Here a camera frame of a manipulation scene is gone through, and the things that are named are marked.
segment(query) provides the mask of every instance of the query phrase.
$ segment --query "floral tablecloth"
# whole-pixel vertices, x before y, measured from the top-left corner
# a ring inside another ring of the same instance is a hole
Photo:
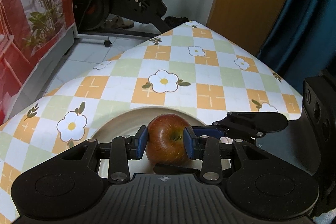
[[[0,126],[0,223],[18,216],[10,192],[19,174],[90,138],[118,114],[149,105],[211,124],[228,111],[297,119],[302,97],[242,48],[185,23],[95,66]]]

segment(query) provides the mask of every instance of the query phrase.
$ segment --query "curtain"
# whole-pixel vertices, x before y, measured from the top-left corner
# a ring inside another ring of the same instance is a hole
[[[304,78],[336,75],[336,0],[286,0],[257,58],[301,94]]]

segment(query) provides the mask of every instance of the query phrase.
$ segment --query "red apple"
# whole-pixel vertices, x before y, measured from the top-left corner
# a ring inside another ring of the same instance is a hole
[[[153,164],[182,165],[188,161],[183,129],[189,123],[175,114],[157,116],[148,125],[146,155]]]

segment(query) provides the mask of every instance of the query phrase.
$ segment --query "tile floor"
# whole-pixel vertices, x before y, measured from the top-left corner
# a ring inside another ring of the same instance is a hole
[[[75,39],[75,43],[68,53],[63,56],[49,80],[42,88],[37,99],[83,72],[92,69],[95,65],[133,48],[148,39],[149,38],[146,37],[131,37],[125,35],[110,37],[110,41],[112,42],[110,48],[104,47],[104,41]]]

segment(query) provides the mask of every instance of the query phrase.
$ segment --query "plate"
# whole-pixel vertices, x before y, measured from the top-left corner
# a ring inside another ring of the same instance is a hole
[[[113,138],[122,135],[134,136],[140,126],[147,126],[151,120],[162,114],[176,114],[184,118],[191,126],[204,126],[205,124],[199,119],[176,109],[170,109],[166,107],[142,107],[129,110],[122,113],[107,123],[105,123],[98,131],[92,136],[100,143],[110,142]],[[144,153],[141,160],[129,160],[129,171],[131,177],[134,173],[147,173],[153,174],[153,164],[149,162]],[[202,161],[193,160],[184,165],[185,167],[201,169]],[[222,160],[222,168],[229,168],[230,164],[228,160]],[[102,178],[107,178],[109,168],[109,160],[103,159],[100,163],[99,175]]]

